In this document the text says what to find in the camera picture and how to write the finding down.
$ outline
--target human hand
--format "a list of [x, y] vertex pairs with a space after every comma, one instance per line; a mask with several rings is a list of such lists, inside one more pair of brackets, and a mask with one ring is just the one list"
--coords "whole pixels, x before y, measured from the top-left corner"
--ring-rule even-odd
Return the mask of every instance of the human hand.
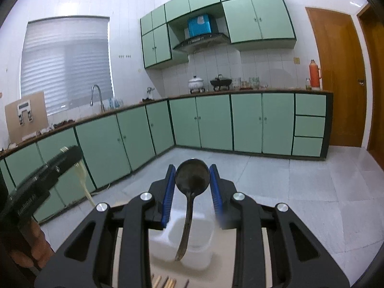
[[[45, 235], [39, 224], [32, 220], [30, 227], [31, 232], [36, 239], [31, 248], [31, 254], [37, 261], [38, 266], [43, 268], [47, 264], [48, 260], [53, 256], [54, 252], [51, 245], [47, 242], [47, 240], [45, 240]], [[30, 257], [18, 250], [12, 250], [9, 255], [12, 260], [21, 267], [30, 268], [34, 265]]]

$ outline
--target silver bolt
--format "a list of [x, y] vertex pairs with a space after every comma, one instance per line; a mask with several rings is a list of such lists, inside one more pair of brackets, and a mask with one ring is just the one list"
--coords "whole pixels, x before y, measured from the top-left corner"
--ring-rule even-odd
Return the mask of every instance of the silver bolt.
[[108, 209], [108, 205], [105, 203], [105, 202], [102, 202], [102, 203], [100, 203], [100, 204], [98, 204], [97, 206], [96, 206], [96, 210], [98, 211], [98, 212], [104, 212], [105, 210], [107, 210]]
[[239, 192], [237, 192], [237, 193], [234, 193], [234, 199], [235, 200], [244, 200], [244, 198], [245, 198], [245, 195], [243, 194], [243, 193], [239, 193]]
[[150, 200], [150, 199], [152, 199], [152, 194], [149, 192], [142, 193], [140, 195], [140, 199], [144, 200], [144, 201]]
[[288, 209], [289, 207], [287, 204], [281, 203], [277, 205], [277, 210], [279, 210], [280, 212], [287, 212]]

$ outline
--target white roller blind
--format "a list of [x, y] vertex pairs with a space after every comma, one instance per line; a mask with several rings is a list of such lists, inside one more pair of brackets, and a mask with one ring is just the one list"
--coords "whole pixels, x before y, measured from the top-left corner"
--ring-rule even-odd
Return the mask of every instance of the white roller blind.
[[21, 61], [21, 96], [44, 91], [47, 113], [88, 104], [92, 85], [113, 97], [108, 18], [66, 17], [28, 23]]

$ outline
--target metal ladle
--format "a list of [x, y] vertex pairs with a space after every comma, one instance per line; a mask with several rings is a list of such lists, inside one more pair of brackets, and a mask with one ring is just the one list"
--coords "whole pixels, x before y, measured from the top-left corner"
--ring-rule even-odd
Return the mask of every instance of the metal ladle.
[[209, 169], [199, 159], [186, 160], [177, 168], [175, 181], [177, 188], [187, 197], [186, 222], [175, 257], [175, 261], [180, 261], [187, 251], [192, 224], [193, 200], [207, 189], [210, 181]]

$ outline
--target blue gripper pad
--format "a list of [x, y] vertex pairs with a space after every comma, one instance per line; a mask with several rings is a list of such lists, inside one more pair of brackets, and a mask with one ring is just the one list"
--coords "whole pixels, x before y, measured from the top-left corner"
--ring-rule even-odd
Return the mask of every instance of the blue gripper pad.
[[161, 225], [163, 226], [163, 228], [166, 228], [169, 222], [170, 210], [172, 207], [172, 199], [173, 199], [173, 194], [175, 192], [175, 175], [176, 175], [176, 168], [175, 166], [173, 166], [169, 180], [168, 180], [166, 193], [164, 195], [164, 200], [163, 200], [163, 212], [161, 217]]
[[220, 219], [223, 216], [223, 200], [218, 188], [218, 179], [216, 178], [214, 165], [209, 167], [209, 173], [211, 178], [209, 186], [211, 187], [212, 201], [214, 203], [216, 219], [220, 222]]

